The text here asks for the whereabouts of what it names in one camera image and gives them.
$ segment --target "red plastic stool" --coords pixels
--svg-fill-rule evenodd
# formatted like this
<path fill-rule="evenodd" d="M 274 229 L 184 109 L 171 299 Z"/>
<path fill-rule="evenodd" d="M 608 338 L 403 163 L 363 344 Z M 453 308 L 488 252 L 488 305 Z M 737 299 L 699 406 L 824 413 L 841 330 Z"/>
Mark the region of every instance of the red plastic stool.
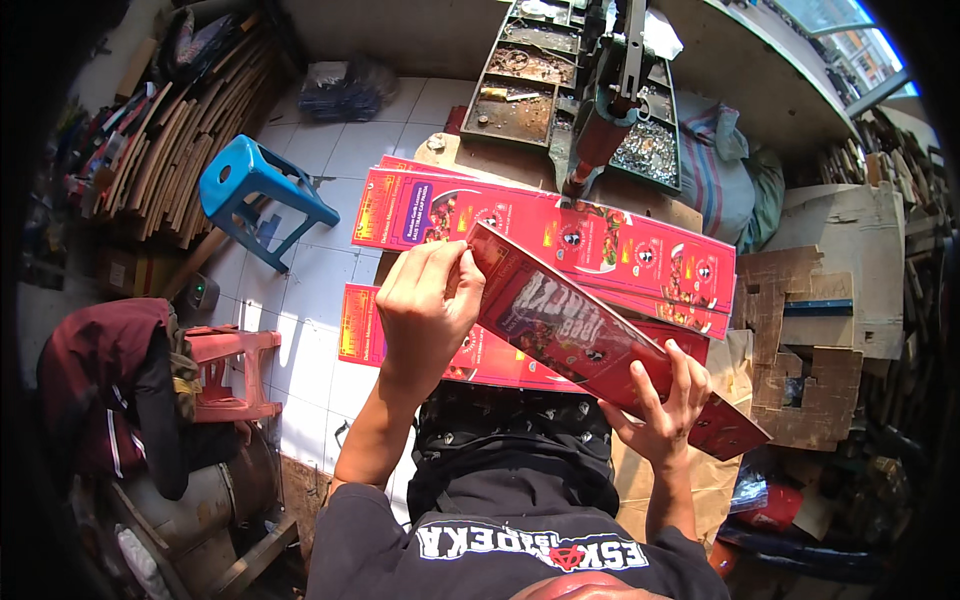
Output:
<path fill-rule="evenodd" d="M 193 359 L 200 366 L 205 381 L 197 395 L 197 423 L 234 420 L 257 420 L 273 417 L 283 410 L 279 402 L 270 402 L 263 394 L 260 361 L 263 351 L 280 345 L 277 331 L 240 331 L 232 327 L 194 327 L 187 329 L 186 339 L 193 350 Z M 238 398 L 221 382 L 227 370 L 227 359 L 244 355 L 244 384 L 247 398 Z"/>

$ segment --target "wooden workbench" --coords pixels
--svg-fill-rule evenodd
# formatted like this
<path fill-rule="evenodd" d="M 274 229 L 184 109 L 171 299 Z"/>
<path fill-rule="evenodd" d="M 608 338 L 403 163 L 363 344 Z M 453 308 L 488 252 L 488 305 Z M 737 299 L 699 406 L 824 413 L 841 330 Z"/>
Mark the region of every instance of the wooden workbench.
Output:
<path fill-rule="evenodd" d="M 414 160 L 478 178 L 504 180 L 556 192 L 553 163 L 546 154 L 505 144 L 468 141 L 458 135 L 438 133 L 444 140 L 439 150 L 430 150 L 424 141 L 417 148 Z M 588 200 L 622 208 L 634 214 L 700 233 L 703 216 L 660 192 L 618 173 L 604 173 L 590 189 Z"/>

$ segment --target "purple label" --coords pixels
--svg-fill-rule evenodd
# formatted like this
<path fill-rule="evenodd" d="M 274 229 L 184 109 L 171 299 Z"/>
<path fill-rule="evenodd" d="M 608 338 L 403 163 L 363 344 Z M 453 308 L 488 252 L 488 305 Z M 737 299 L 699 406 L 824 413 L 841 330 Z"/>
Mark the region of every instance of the purple label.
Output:
<path fill-rule="evenodd" d="M 423 227 L 430 225 L 423 222 L 423 213 L 430 209 L 430 199 L 433 197 L 433 184 L 421 182 L 414 185 L 410 193 L 410 203 L 407 208 L 407 220 L 403 223 L 403 241 L 419 244 L 423 241 Z"/>

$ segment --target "maroon jacket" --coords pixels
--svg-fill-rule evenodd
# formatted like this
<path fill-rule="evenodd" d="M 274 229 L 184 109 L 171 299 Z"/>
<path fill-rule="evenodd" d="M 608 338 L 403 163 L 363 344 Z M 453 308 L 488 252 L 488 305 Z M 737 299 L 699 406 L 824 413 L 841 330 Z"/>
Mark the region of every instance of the maroon jacket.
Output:
<path fill-rule="evenodd" d="M 54 330 L 36 375 L 43 421 L 55 460 L 66 463 L 62 468 L 119 478 L 143 468 L 155 445 L 144 445 L 139 425 L 146 419 L 142 410 L 138 416 L 131 408 L 143 394 L 160 396 L 160 410 L 150 419 L 156 422 L 144 424 L 161 431 L 147 437 L 169 437 L 172 431 L 174 439 L 167 443 L 178 444 L 175 407 L 168 396 L 173 393 L 168 317 L 164 299 L 118 300 L 78 310 Z M 152 361 L 146 361 L 148 350 L 156 357 Z M 149 377 L 145 362 L 155 365 Z"/>

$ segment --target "white tile floor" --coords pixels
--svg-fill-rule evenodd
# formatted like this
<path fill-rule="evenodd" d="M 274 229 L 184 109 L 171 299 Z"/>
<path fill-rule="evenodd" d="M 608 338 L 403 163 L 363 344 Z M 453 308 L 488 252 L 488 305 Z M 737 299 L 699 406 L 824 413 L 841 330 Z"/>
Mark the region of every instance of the white tile floor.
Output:
<path fill-rule="evenodd" d="M 380 258 L 376 249 L 350 244 L 350 235 L 367 170 L 384 154 L 413 157 L 418 146 L 443 129 L 452 107 L 467 105 L 475 82 L 400 78 L 392 104 L 369 123 L 316 125 L 297 111 L 298 86 L 277 103 L 268 126 L 256 138 L 297 164 L 324 178 L 319 193 L 341 217 L 335 228 L 317 224 L 290 250 L 282 276 L 238 244 L 225 244 L 204 266 L 220 284 L 220 300 L 210 324 L 239 324 L 256 331 L 275 329 L 282 344 L 264 366 L 265 390 L 284 405 L 280 449 L 333 472 L 344 433 L 335 435 L 360 412 L 373 387 L 377 369 L 337 361 L 344 284 L 372 284 Z M 300 224 L 302 216 L 271 203 L 263 217 L 279 223 L 270 250 Z M 240 373 L 242 364 L 235 365 Z M 231 381 L 242 381 L 242 374 Z M 402 524 L 407 519 L 407 482 L 414 473 L 410 451 L 404 454 L 387 486 L 387 496 Z"/>

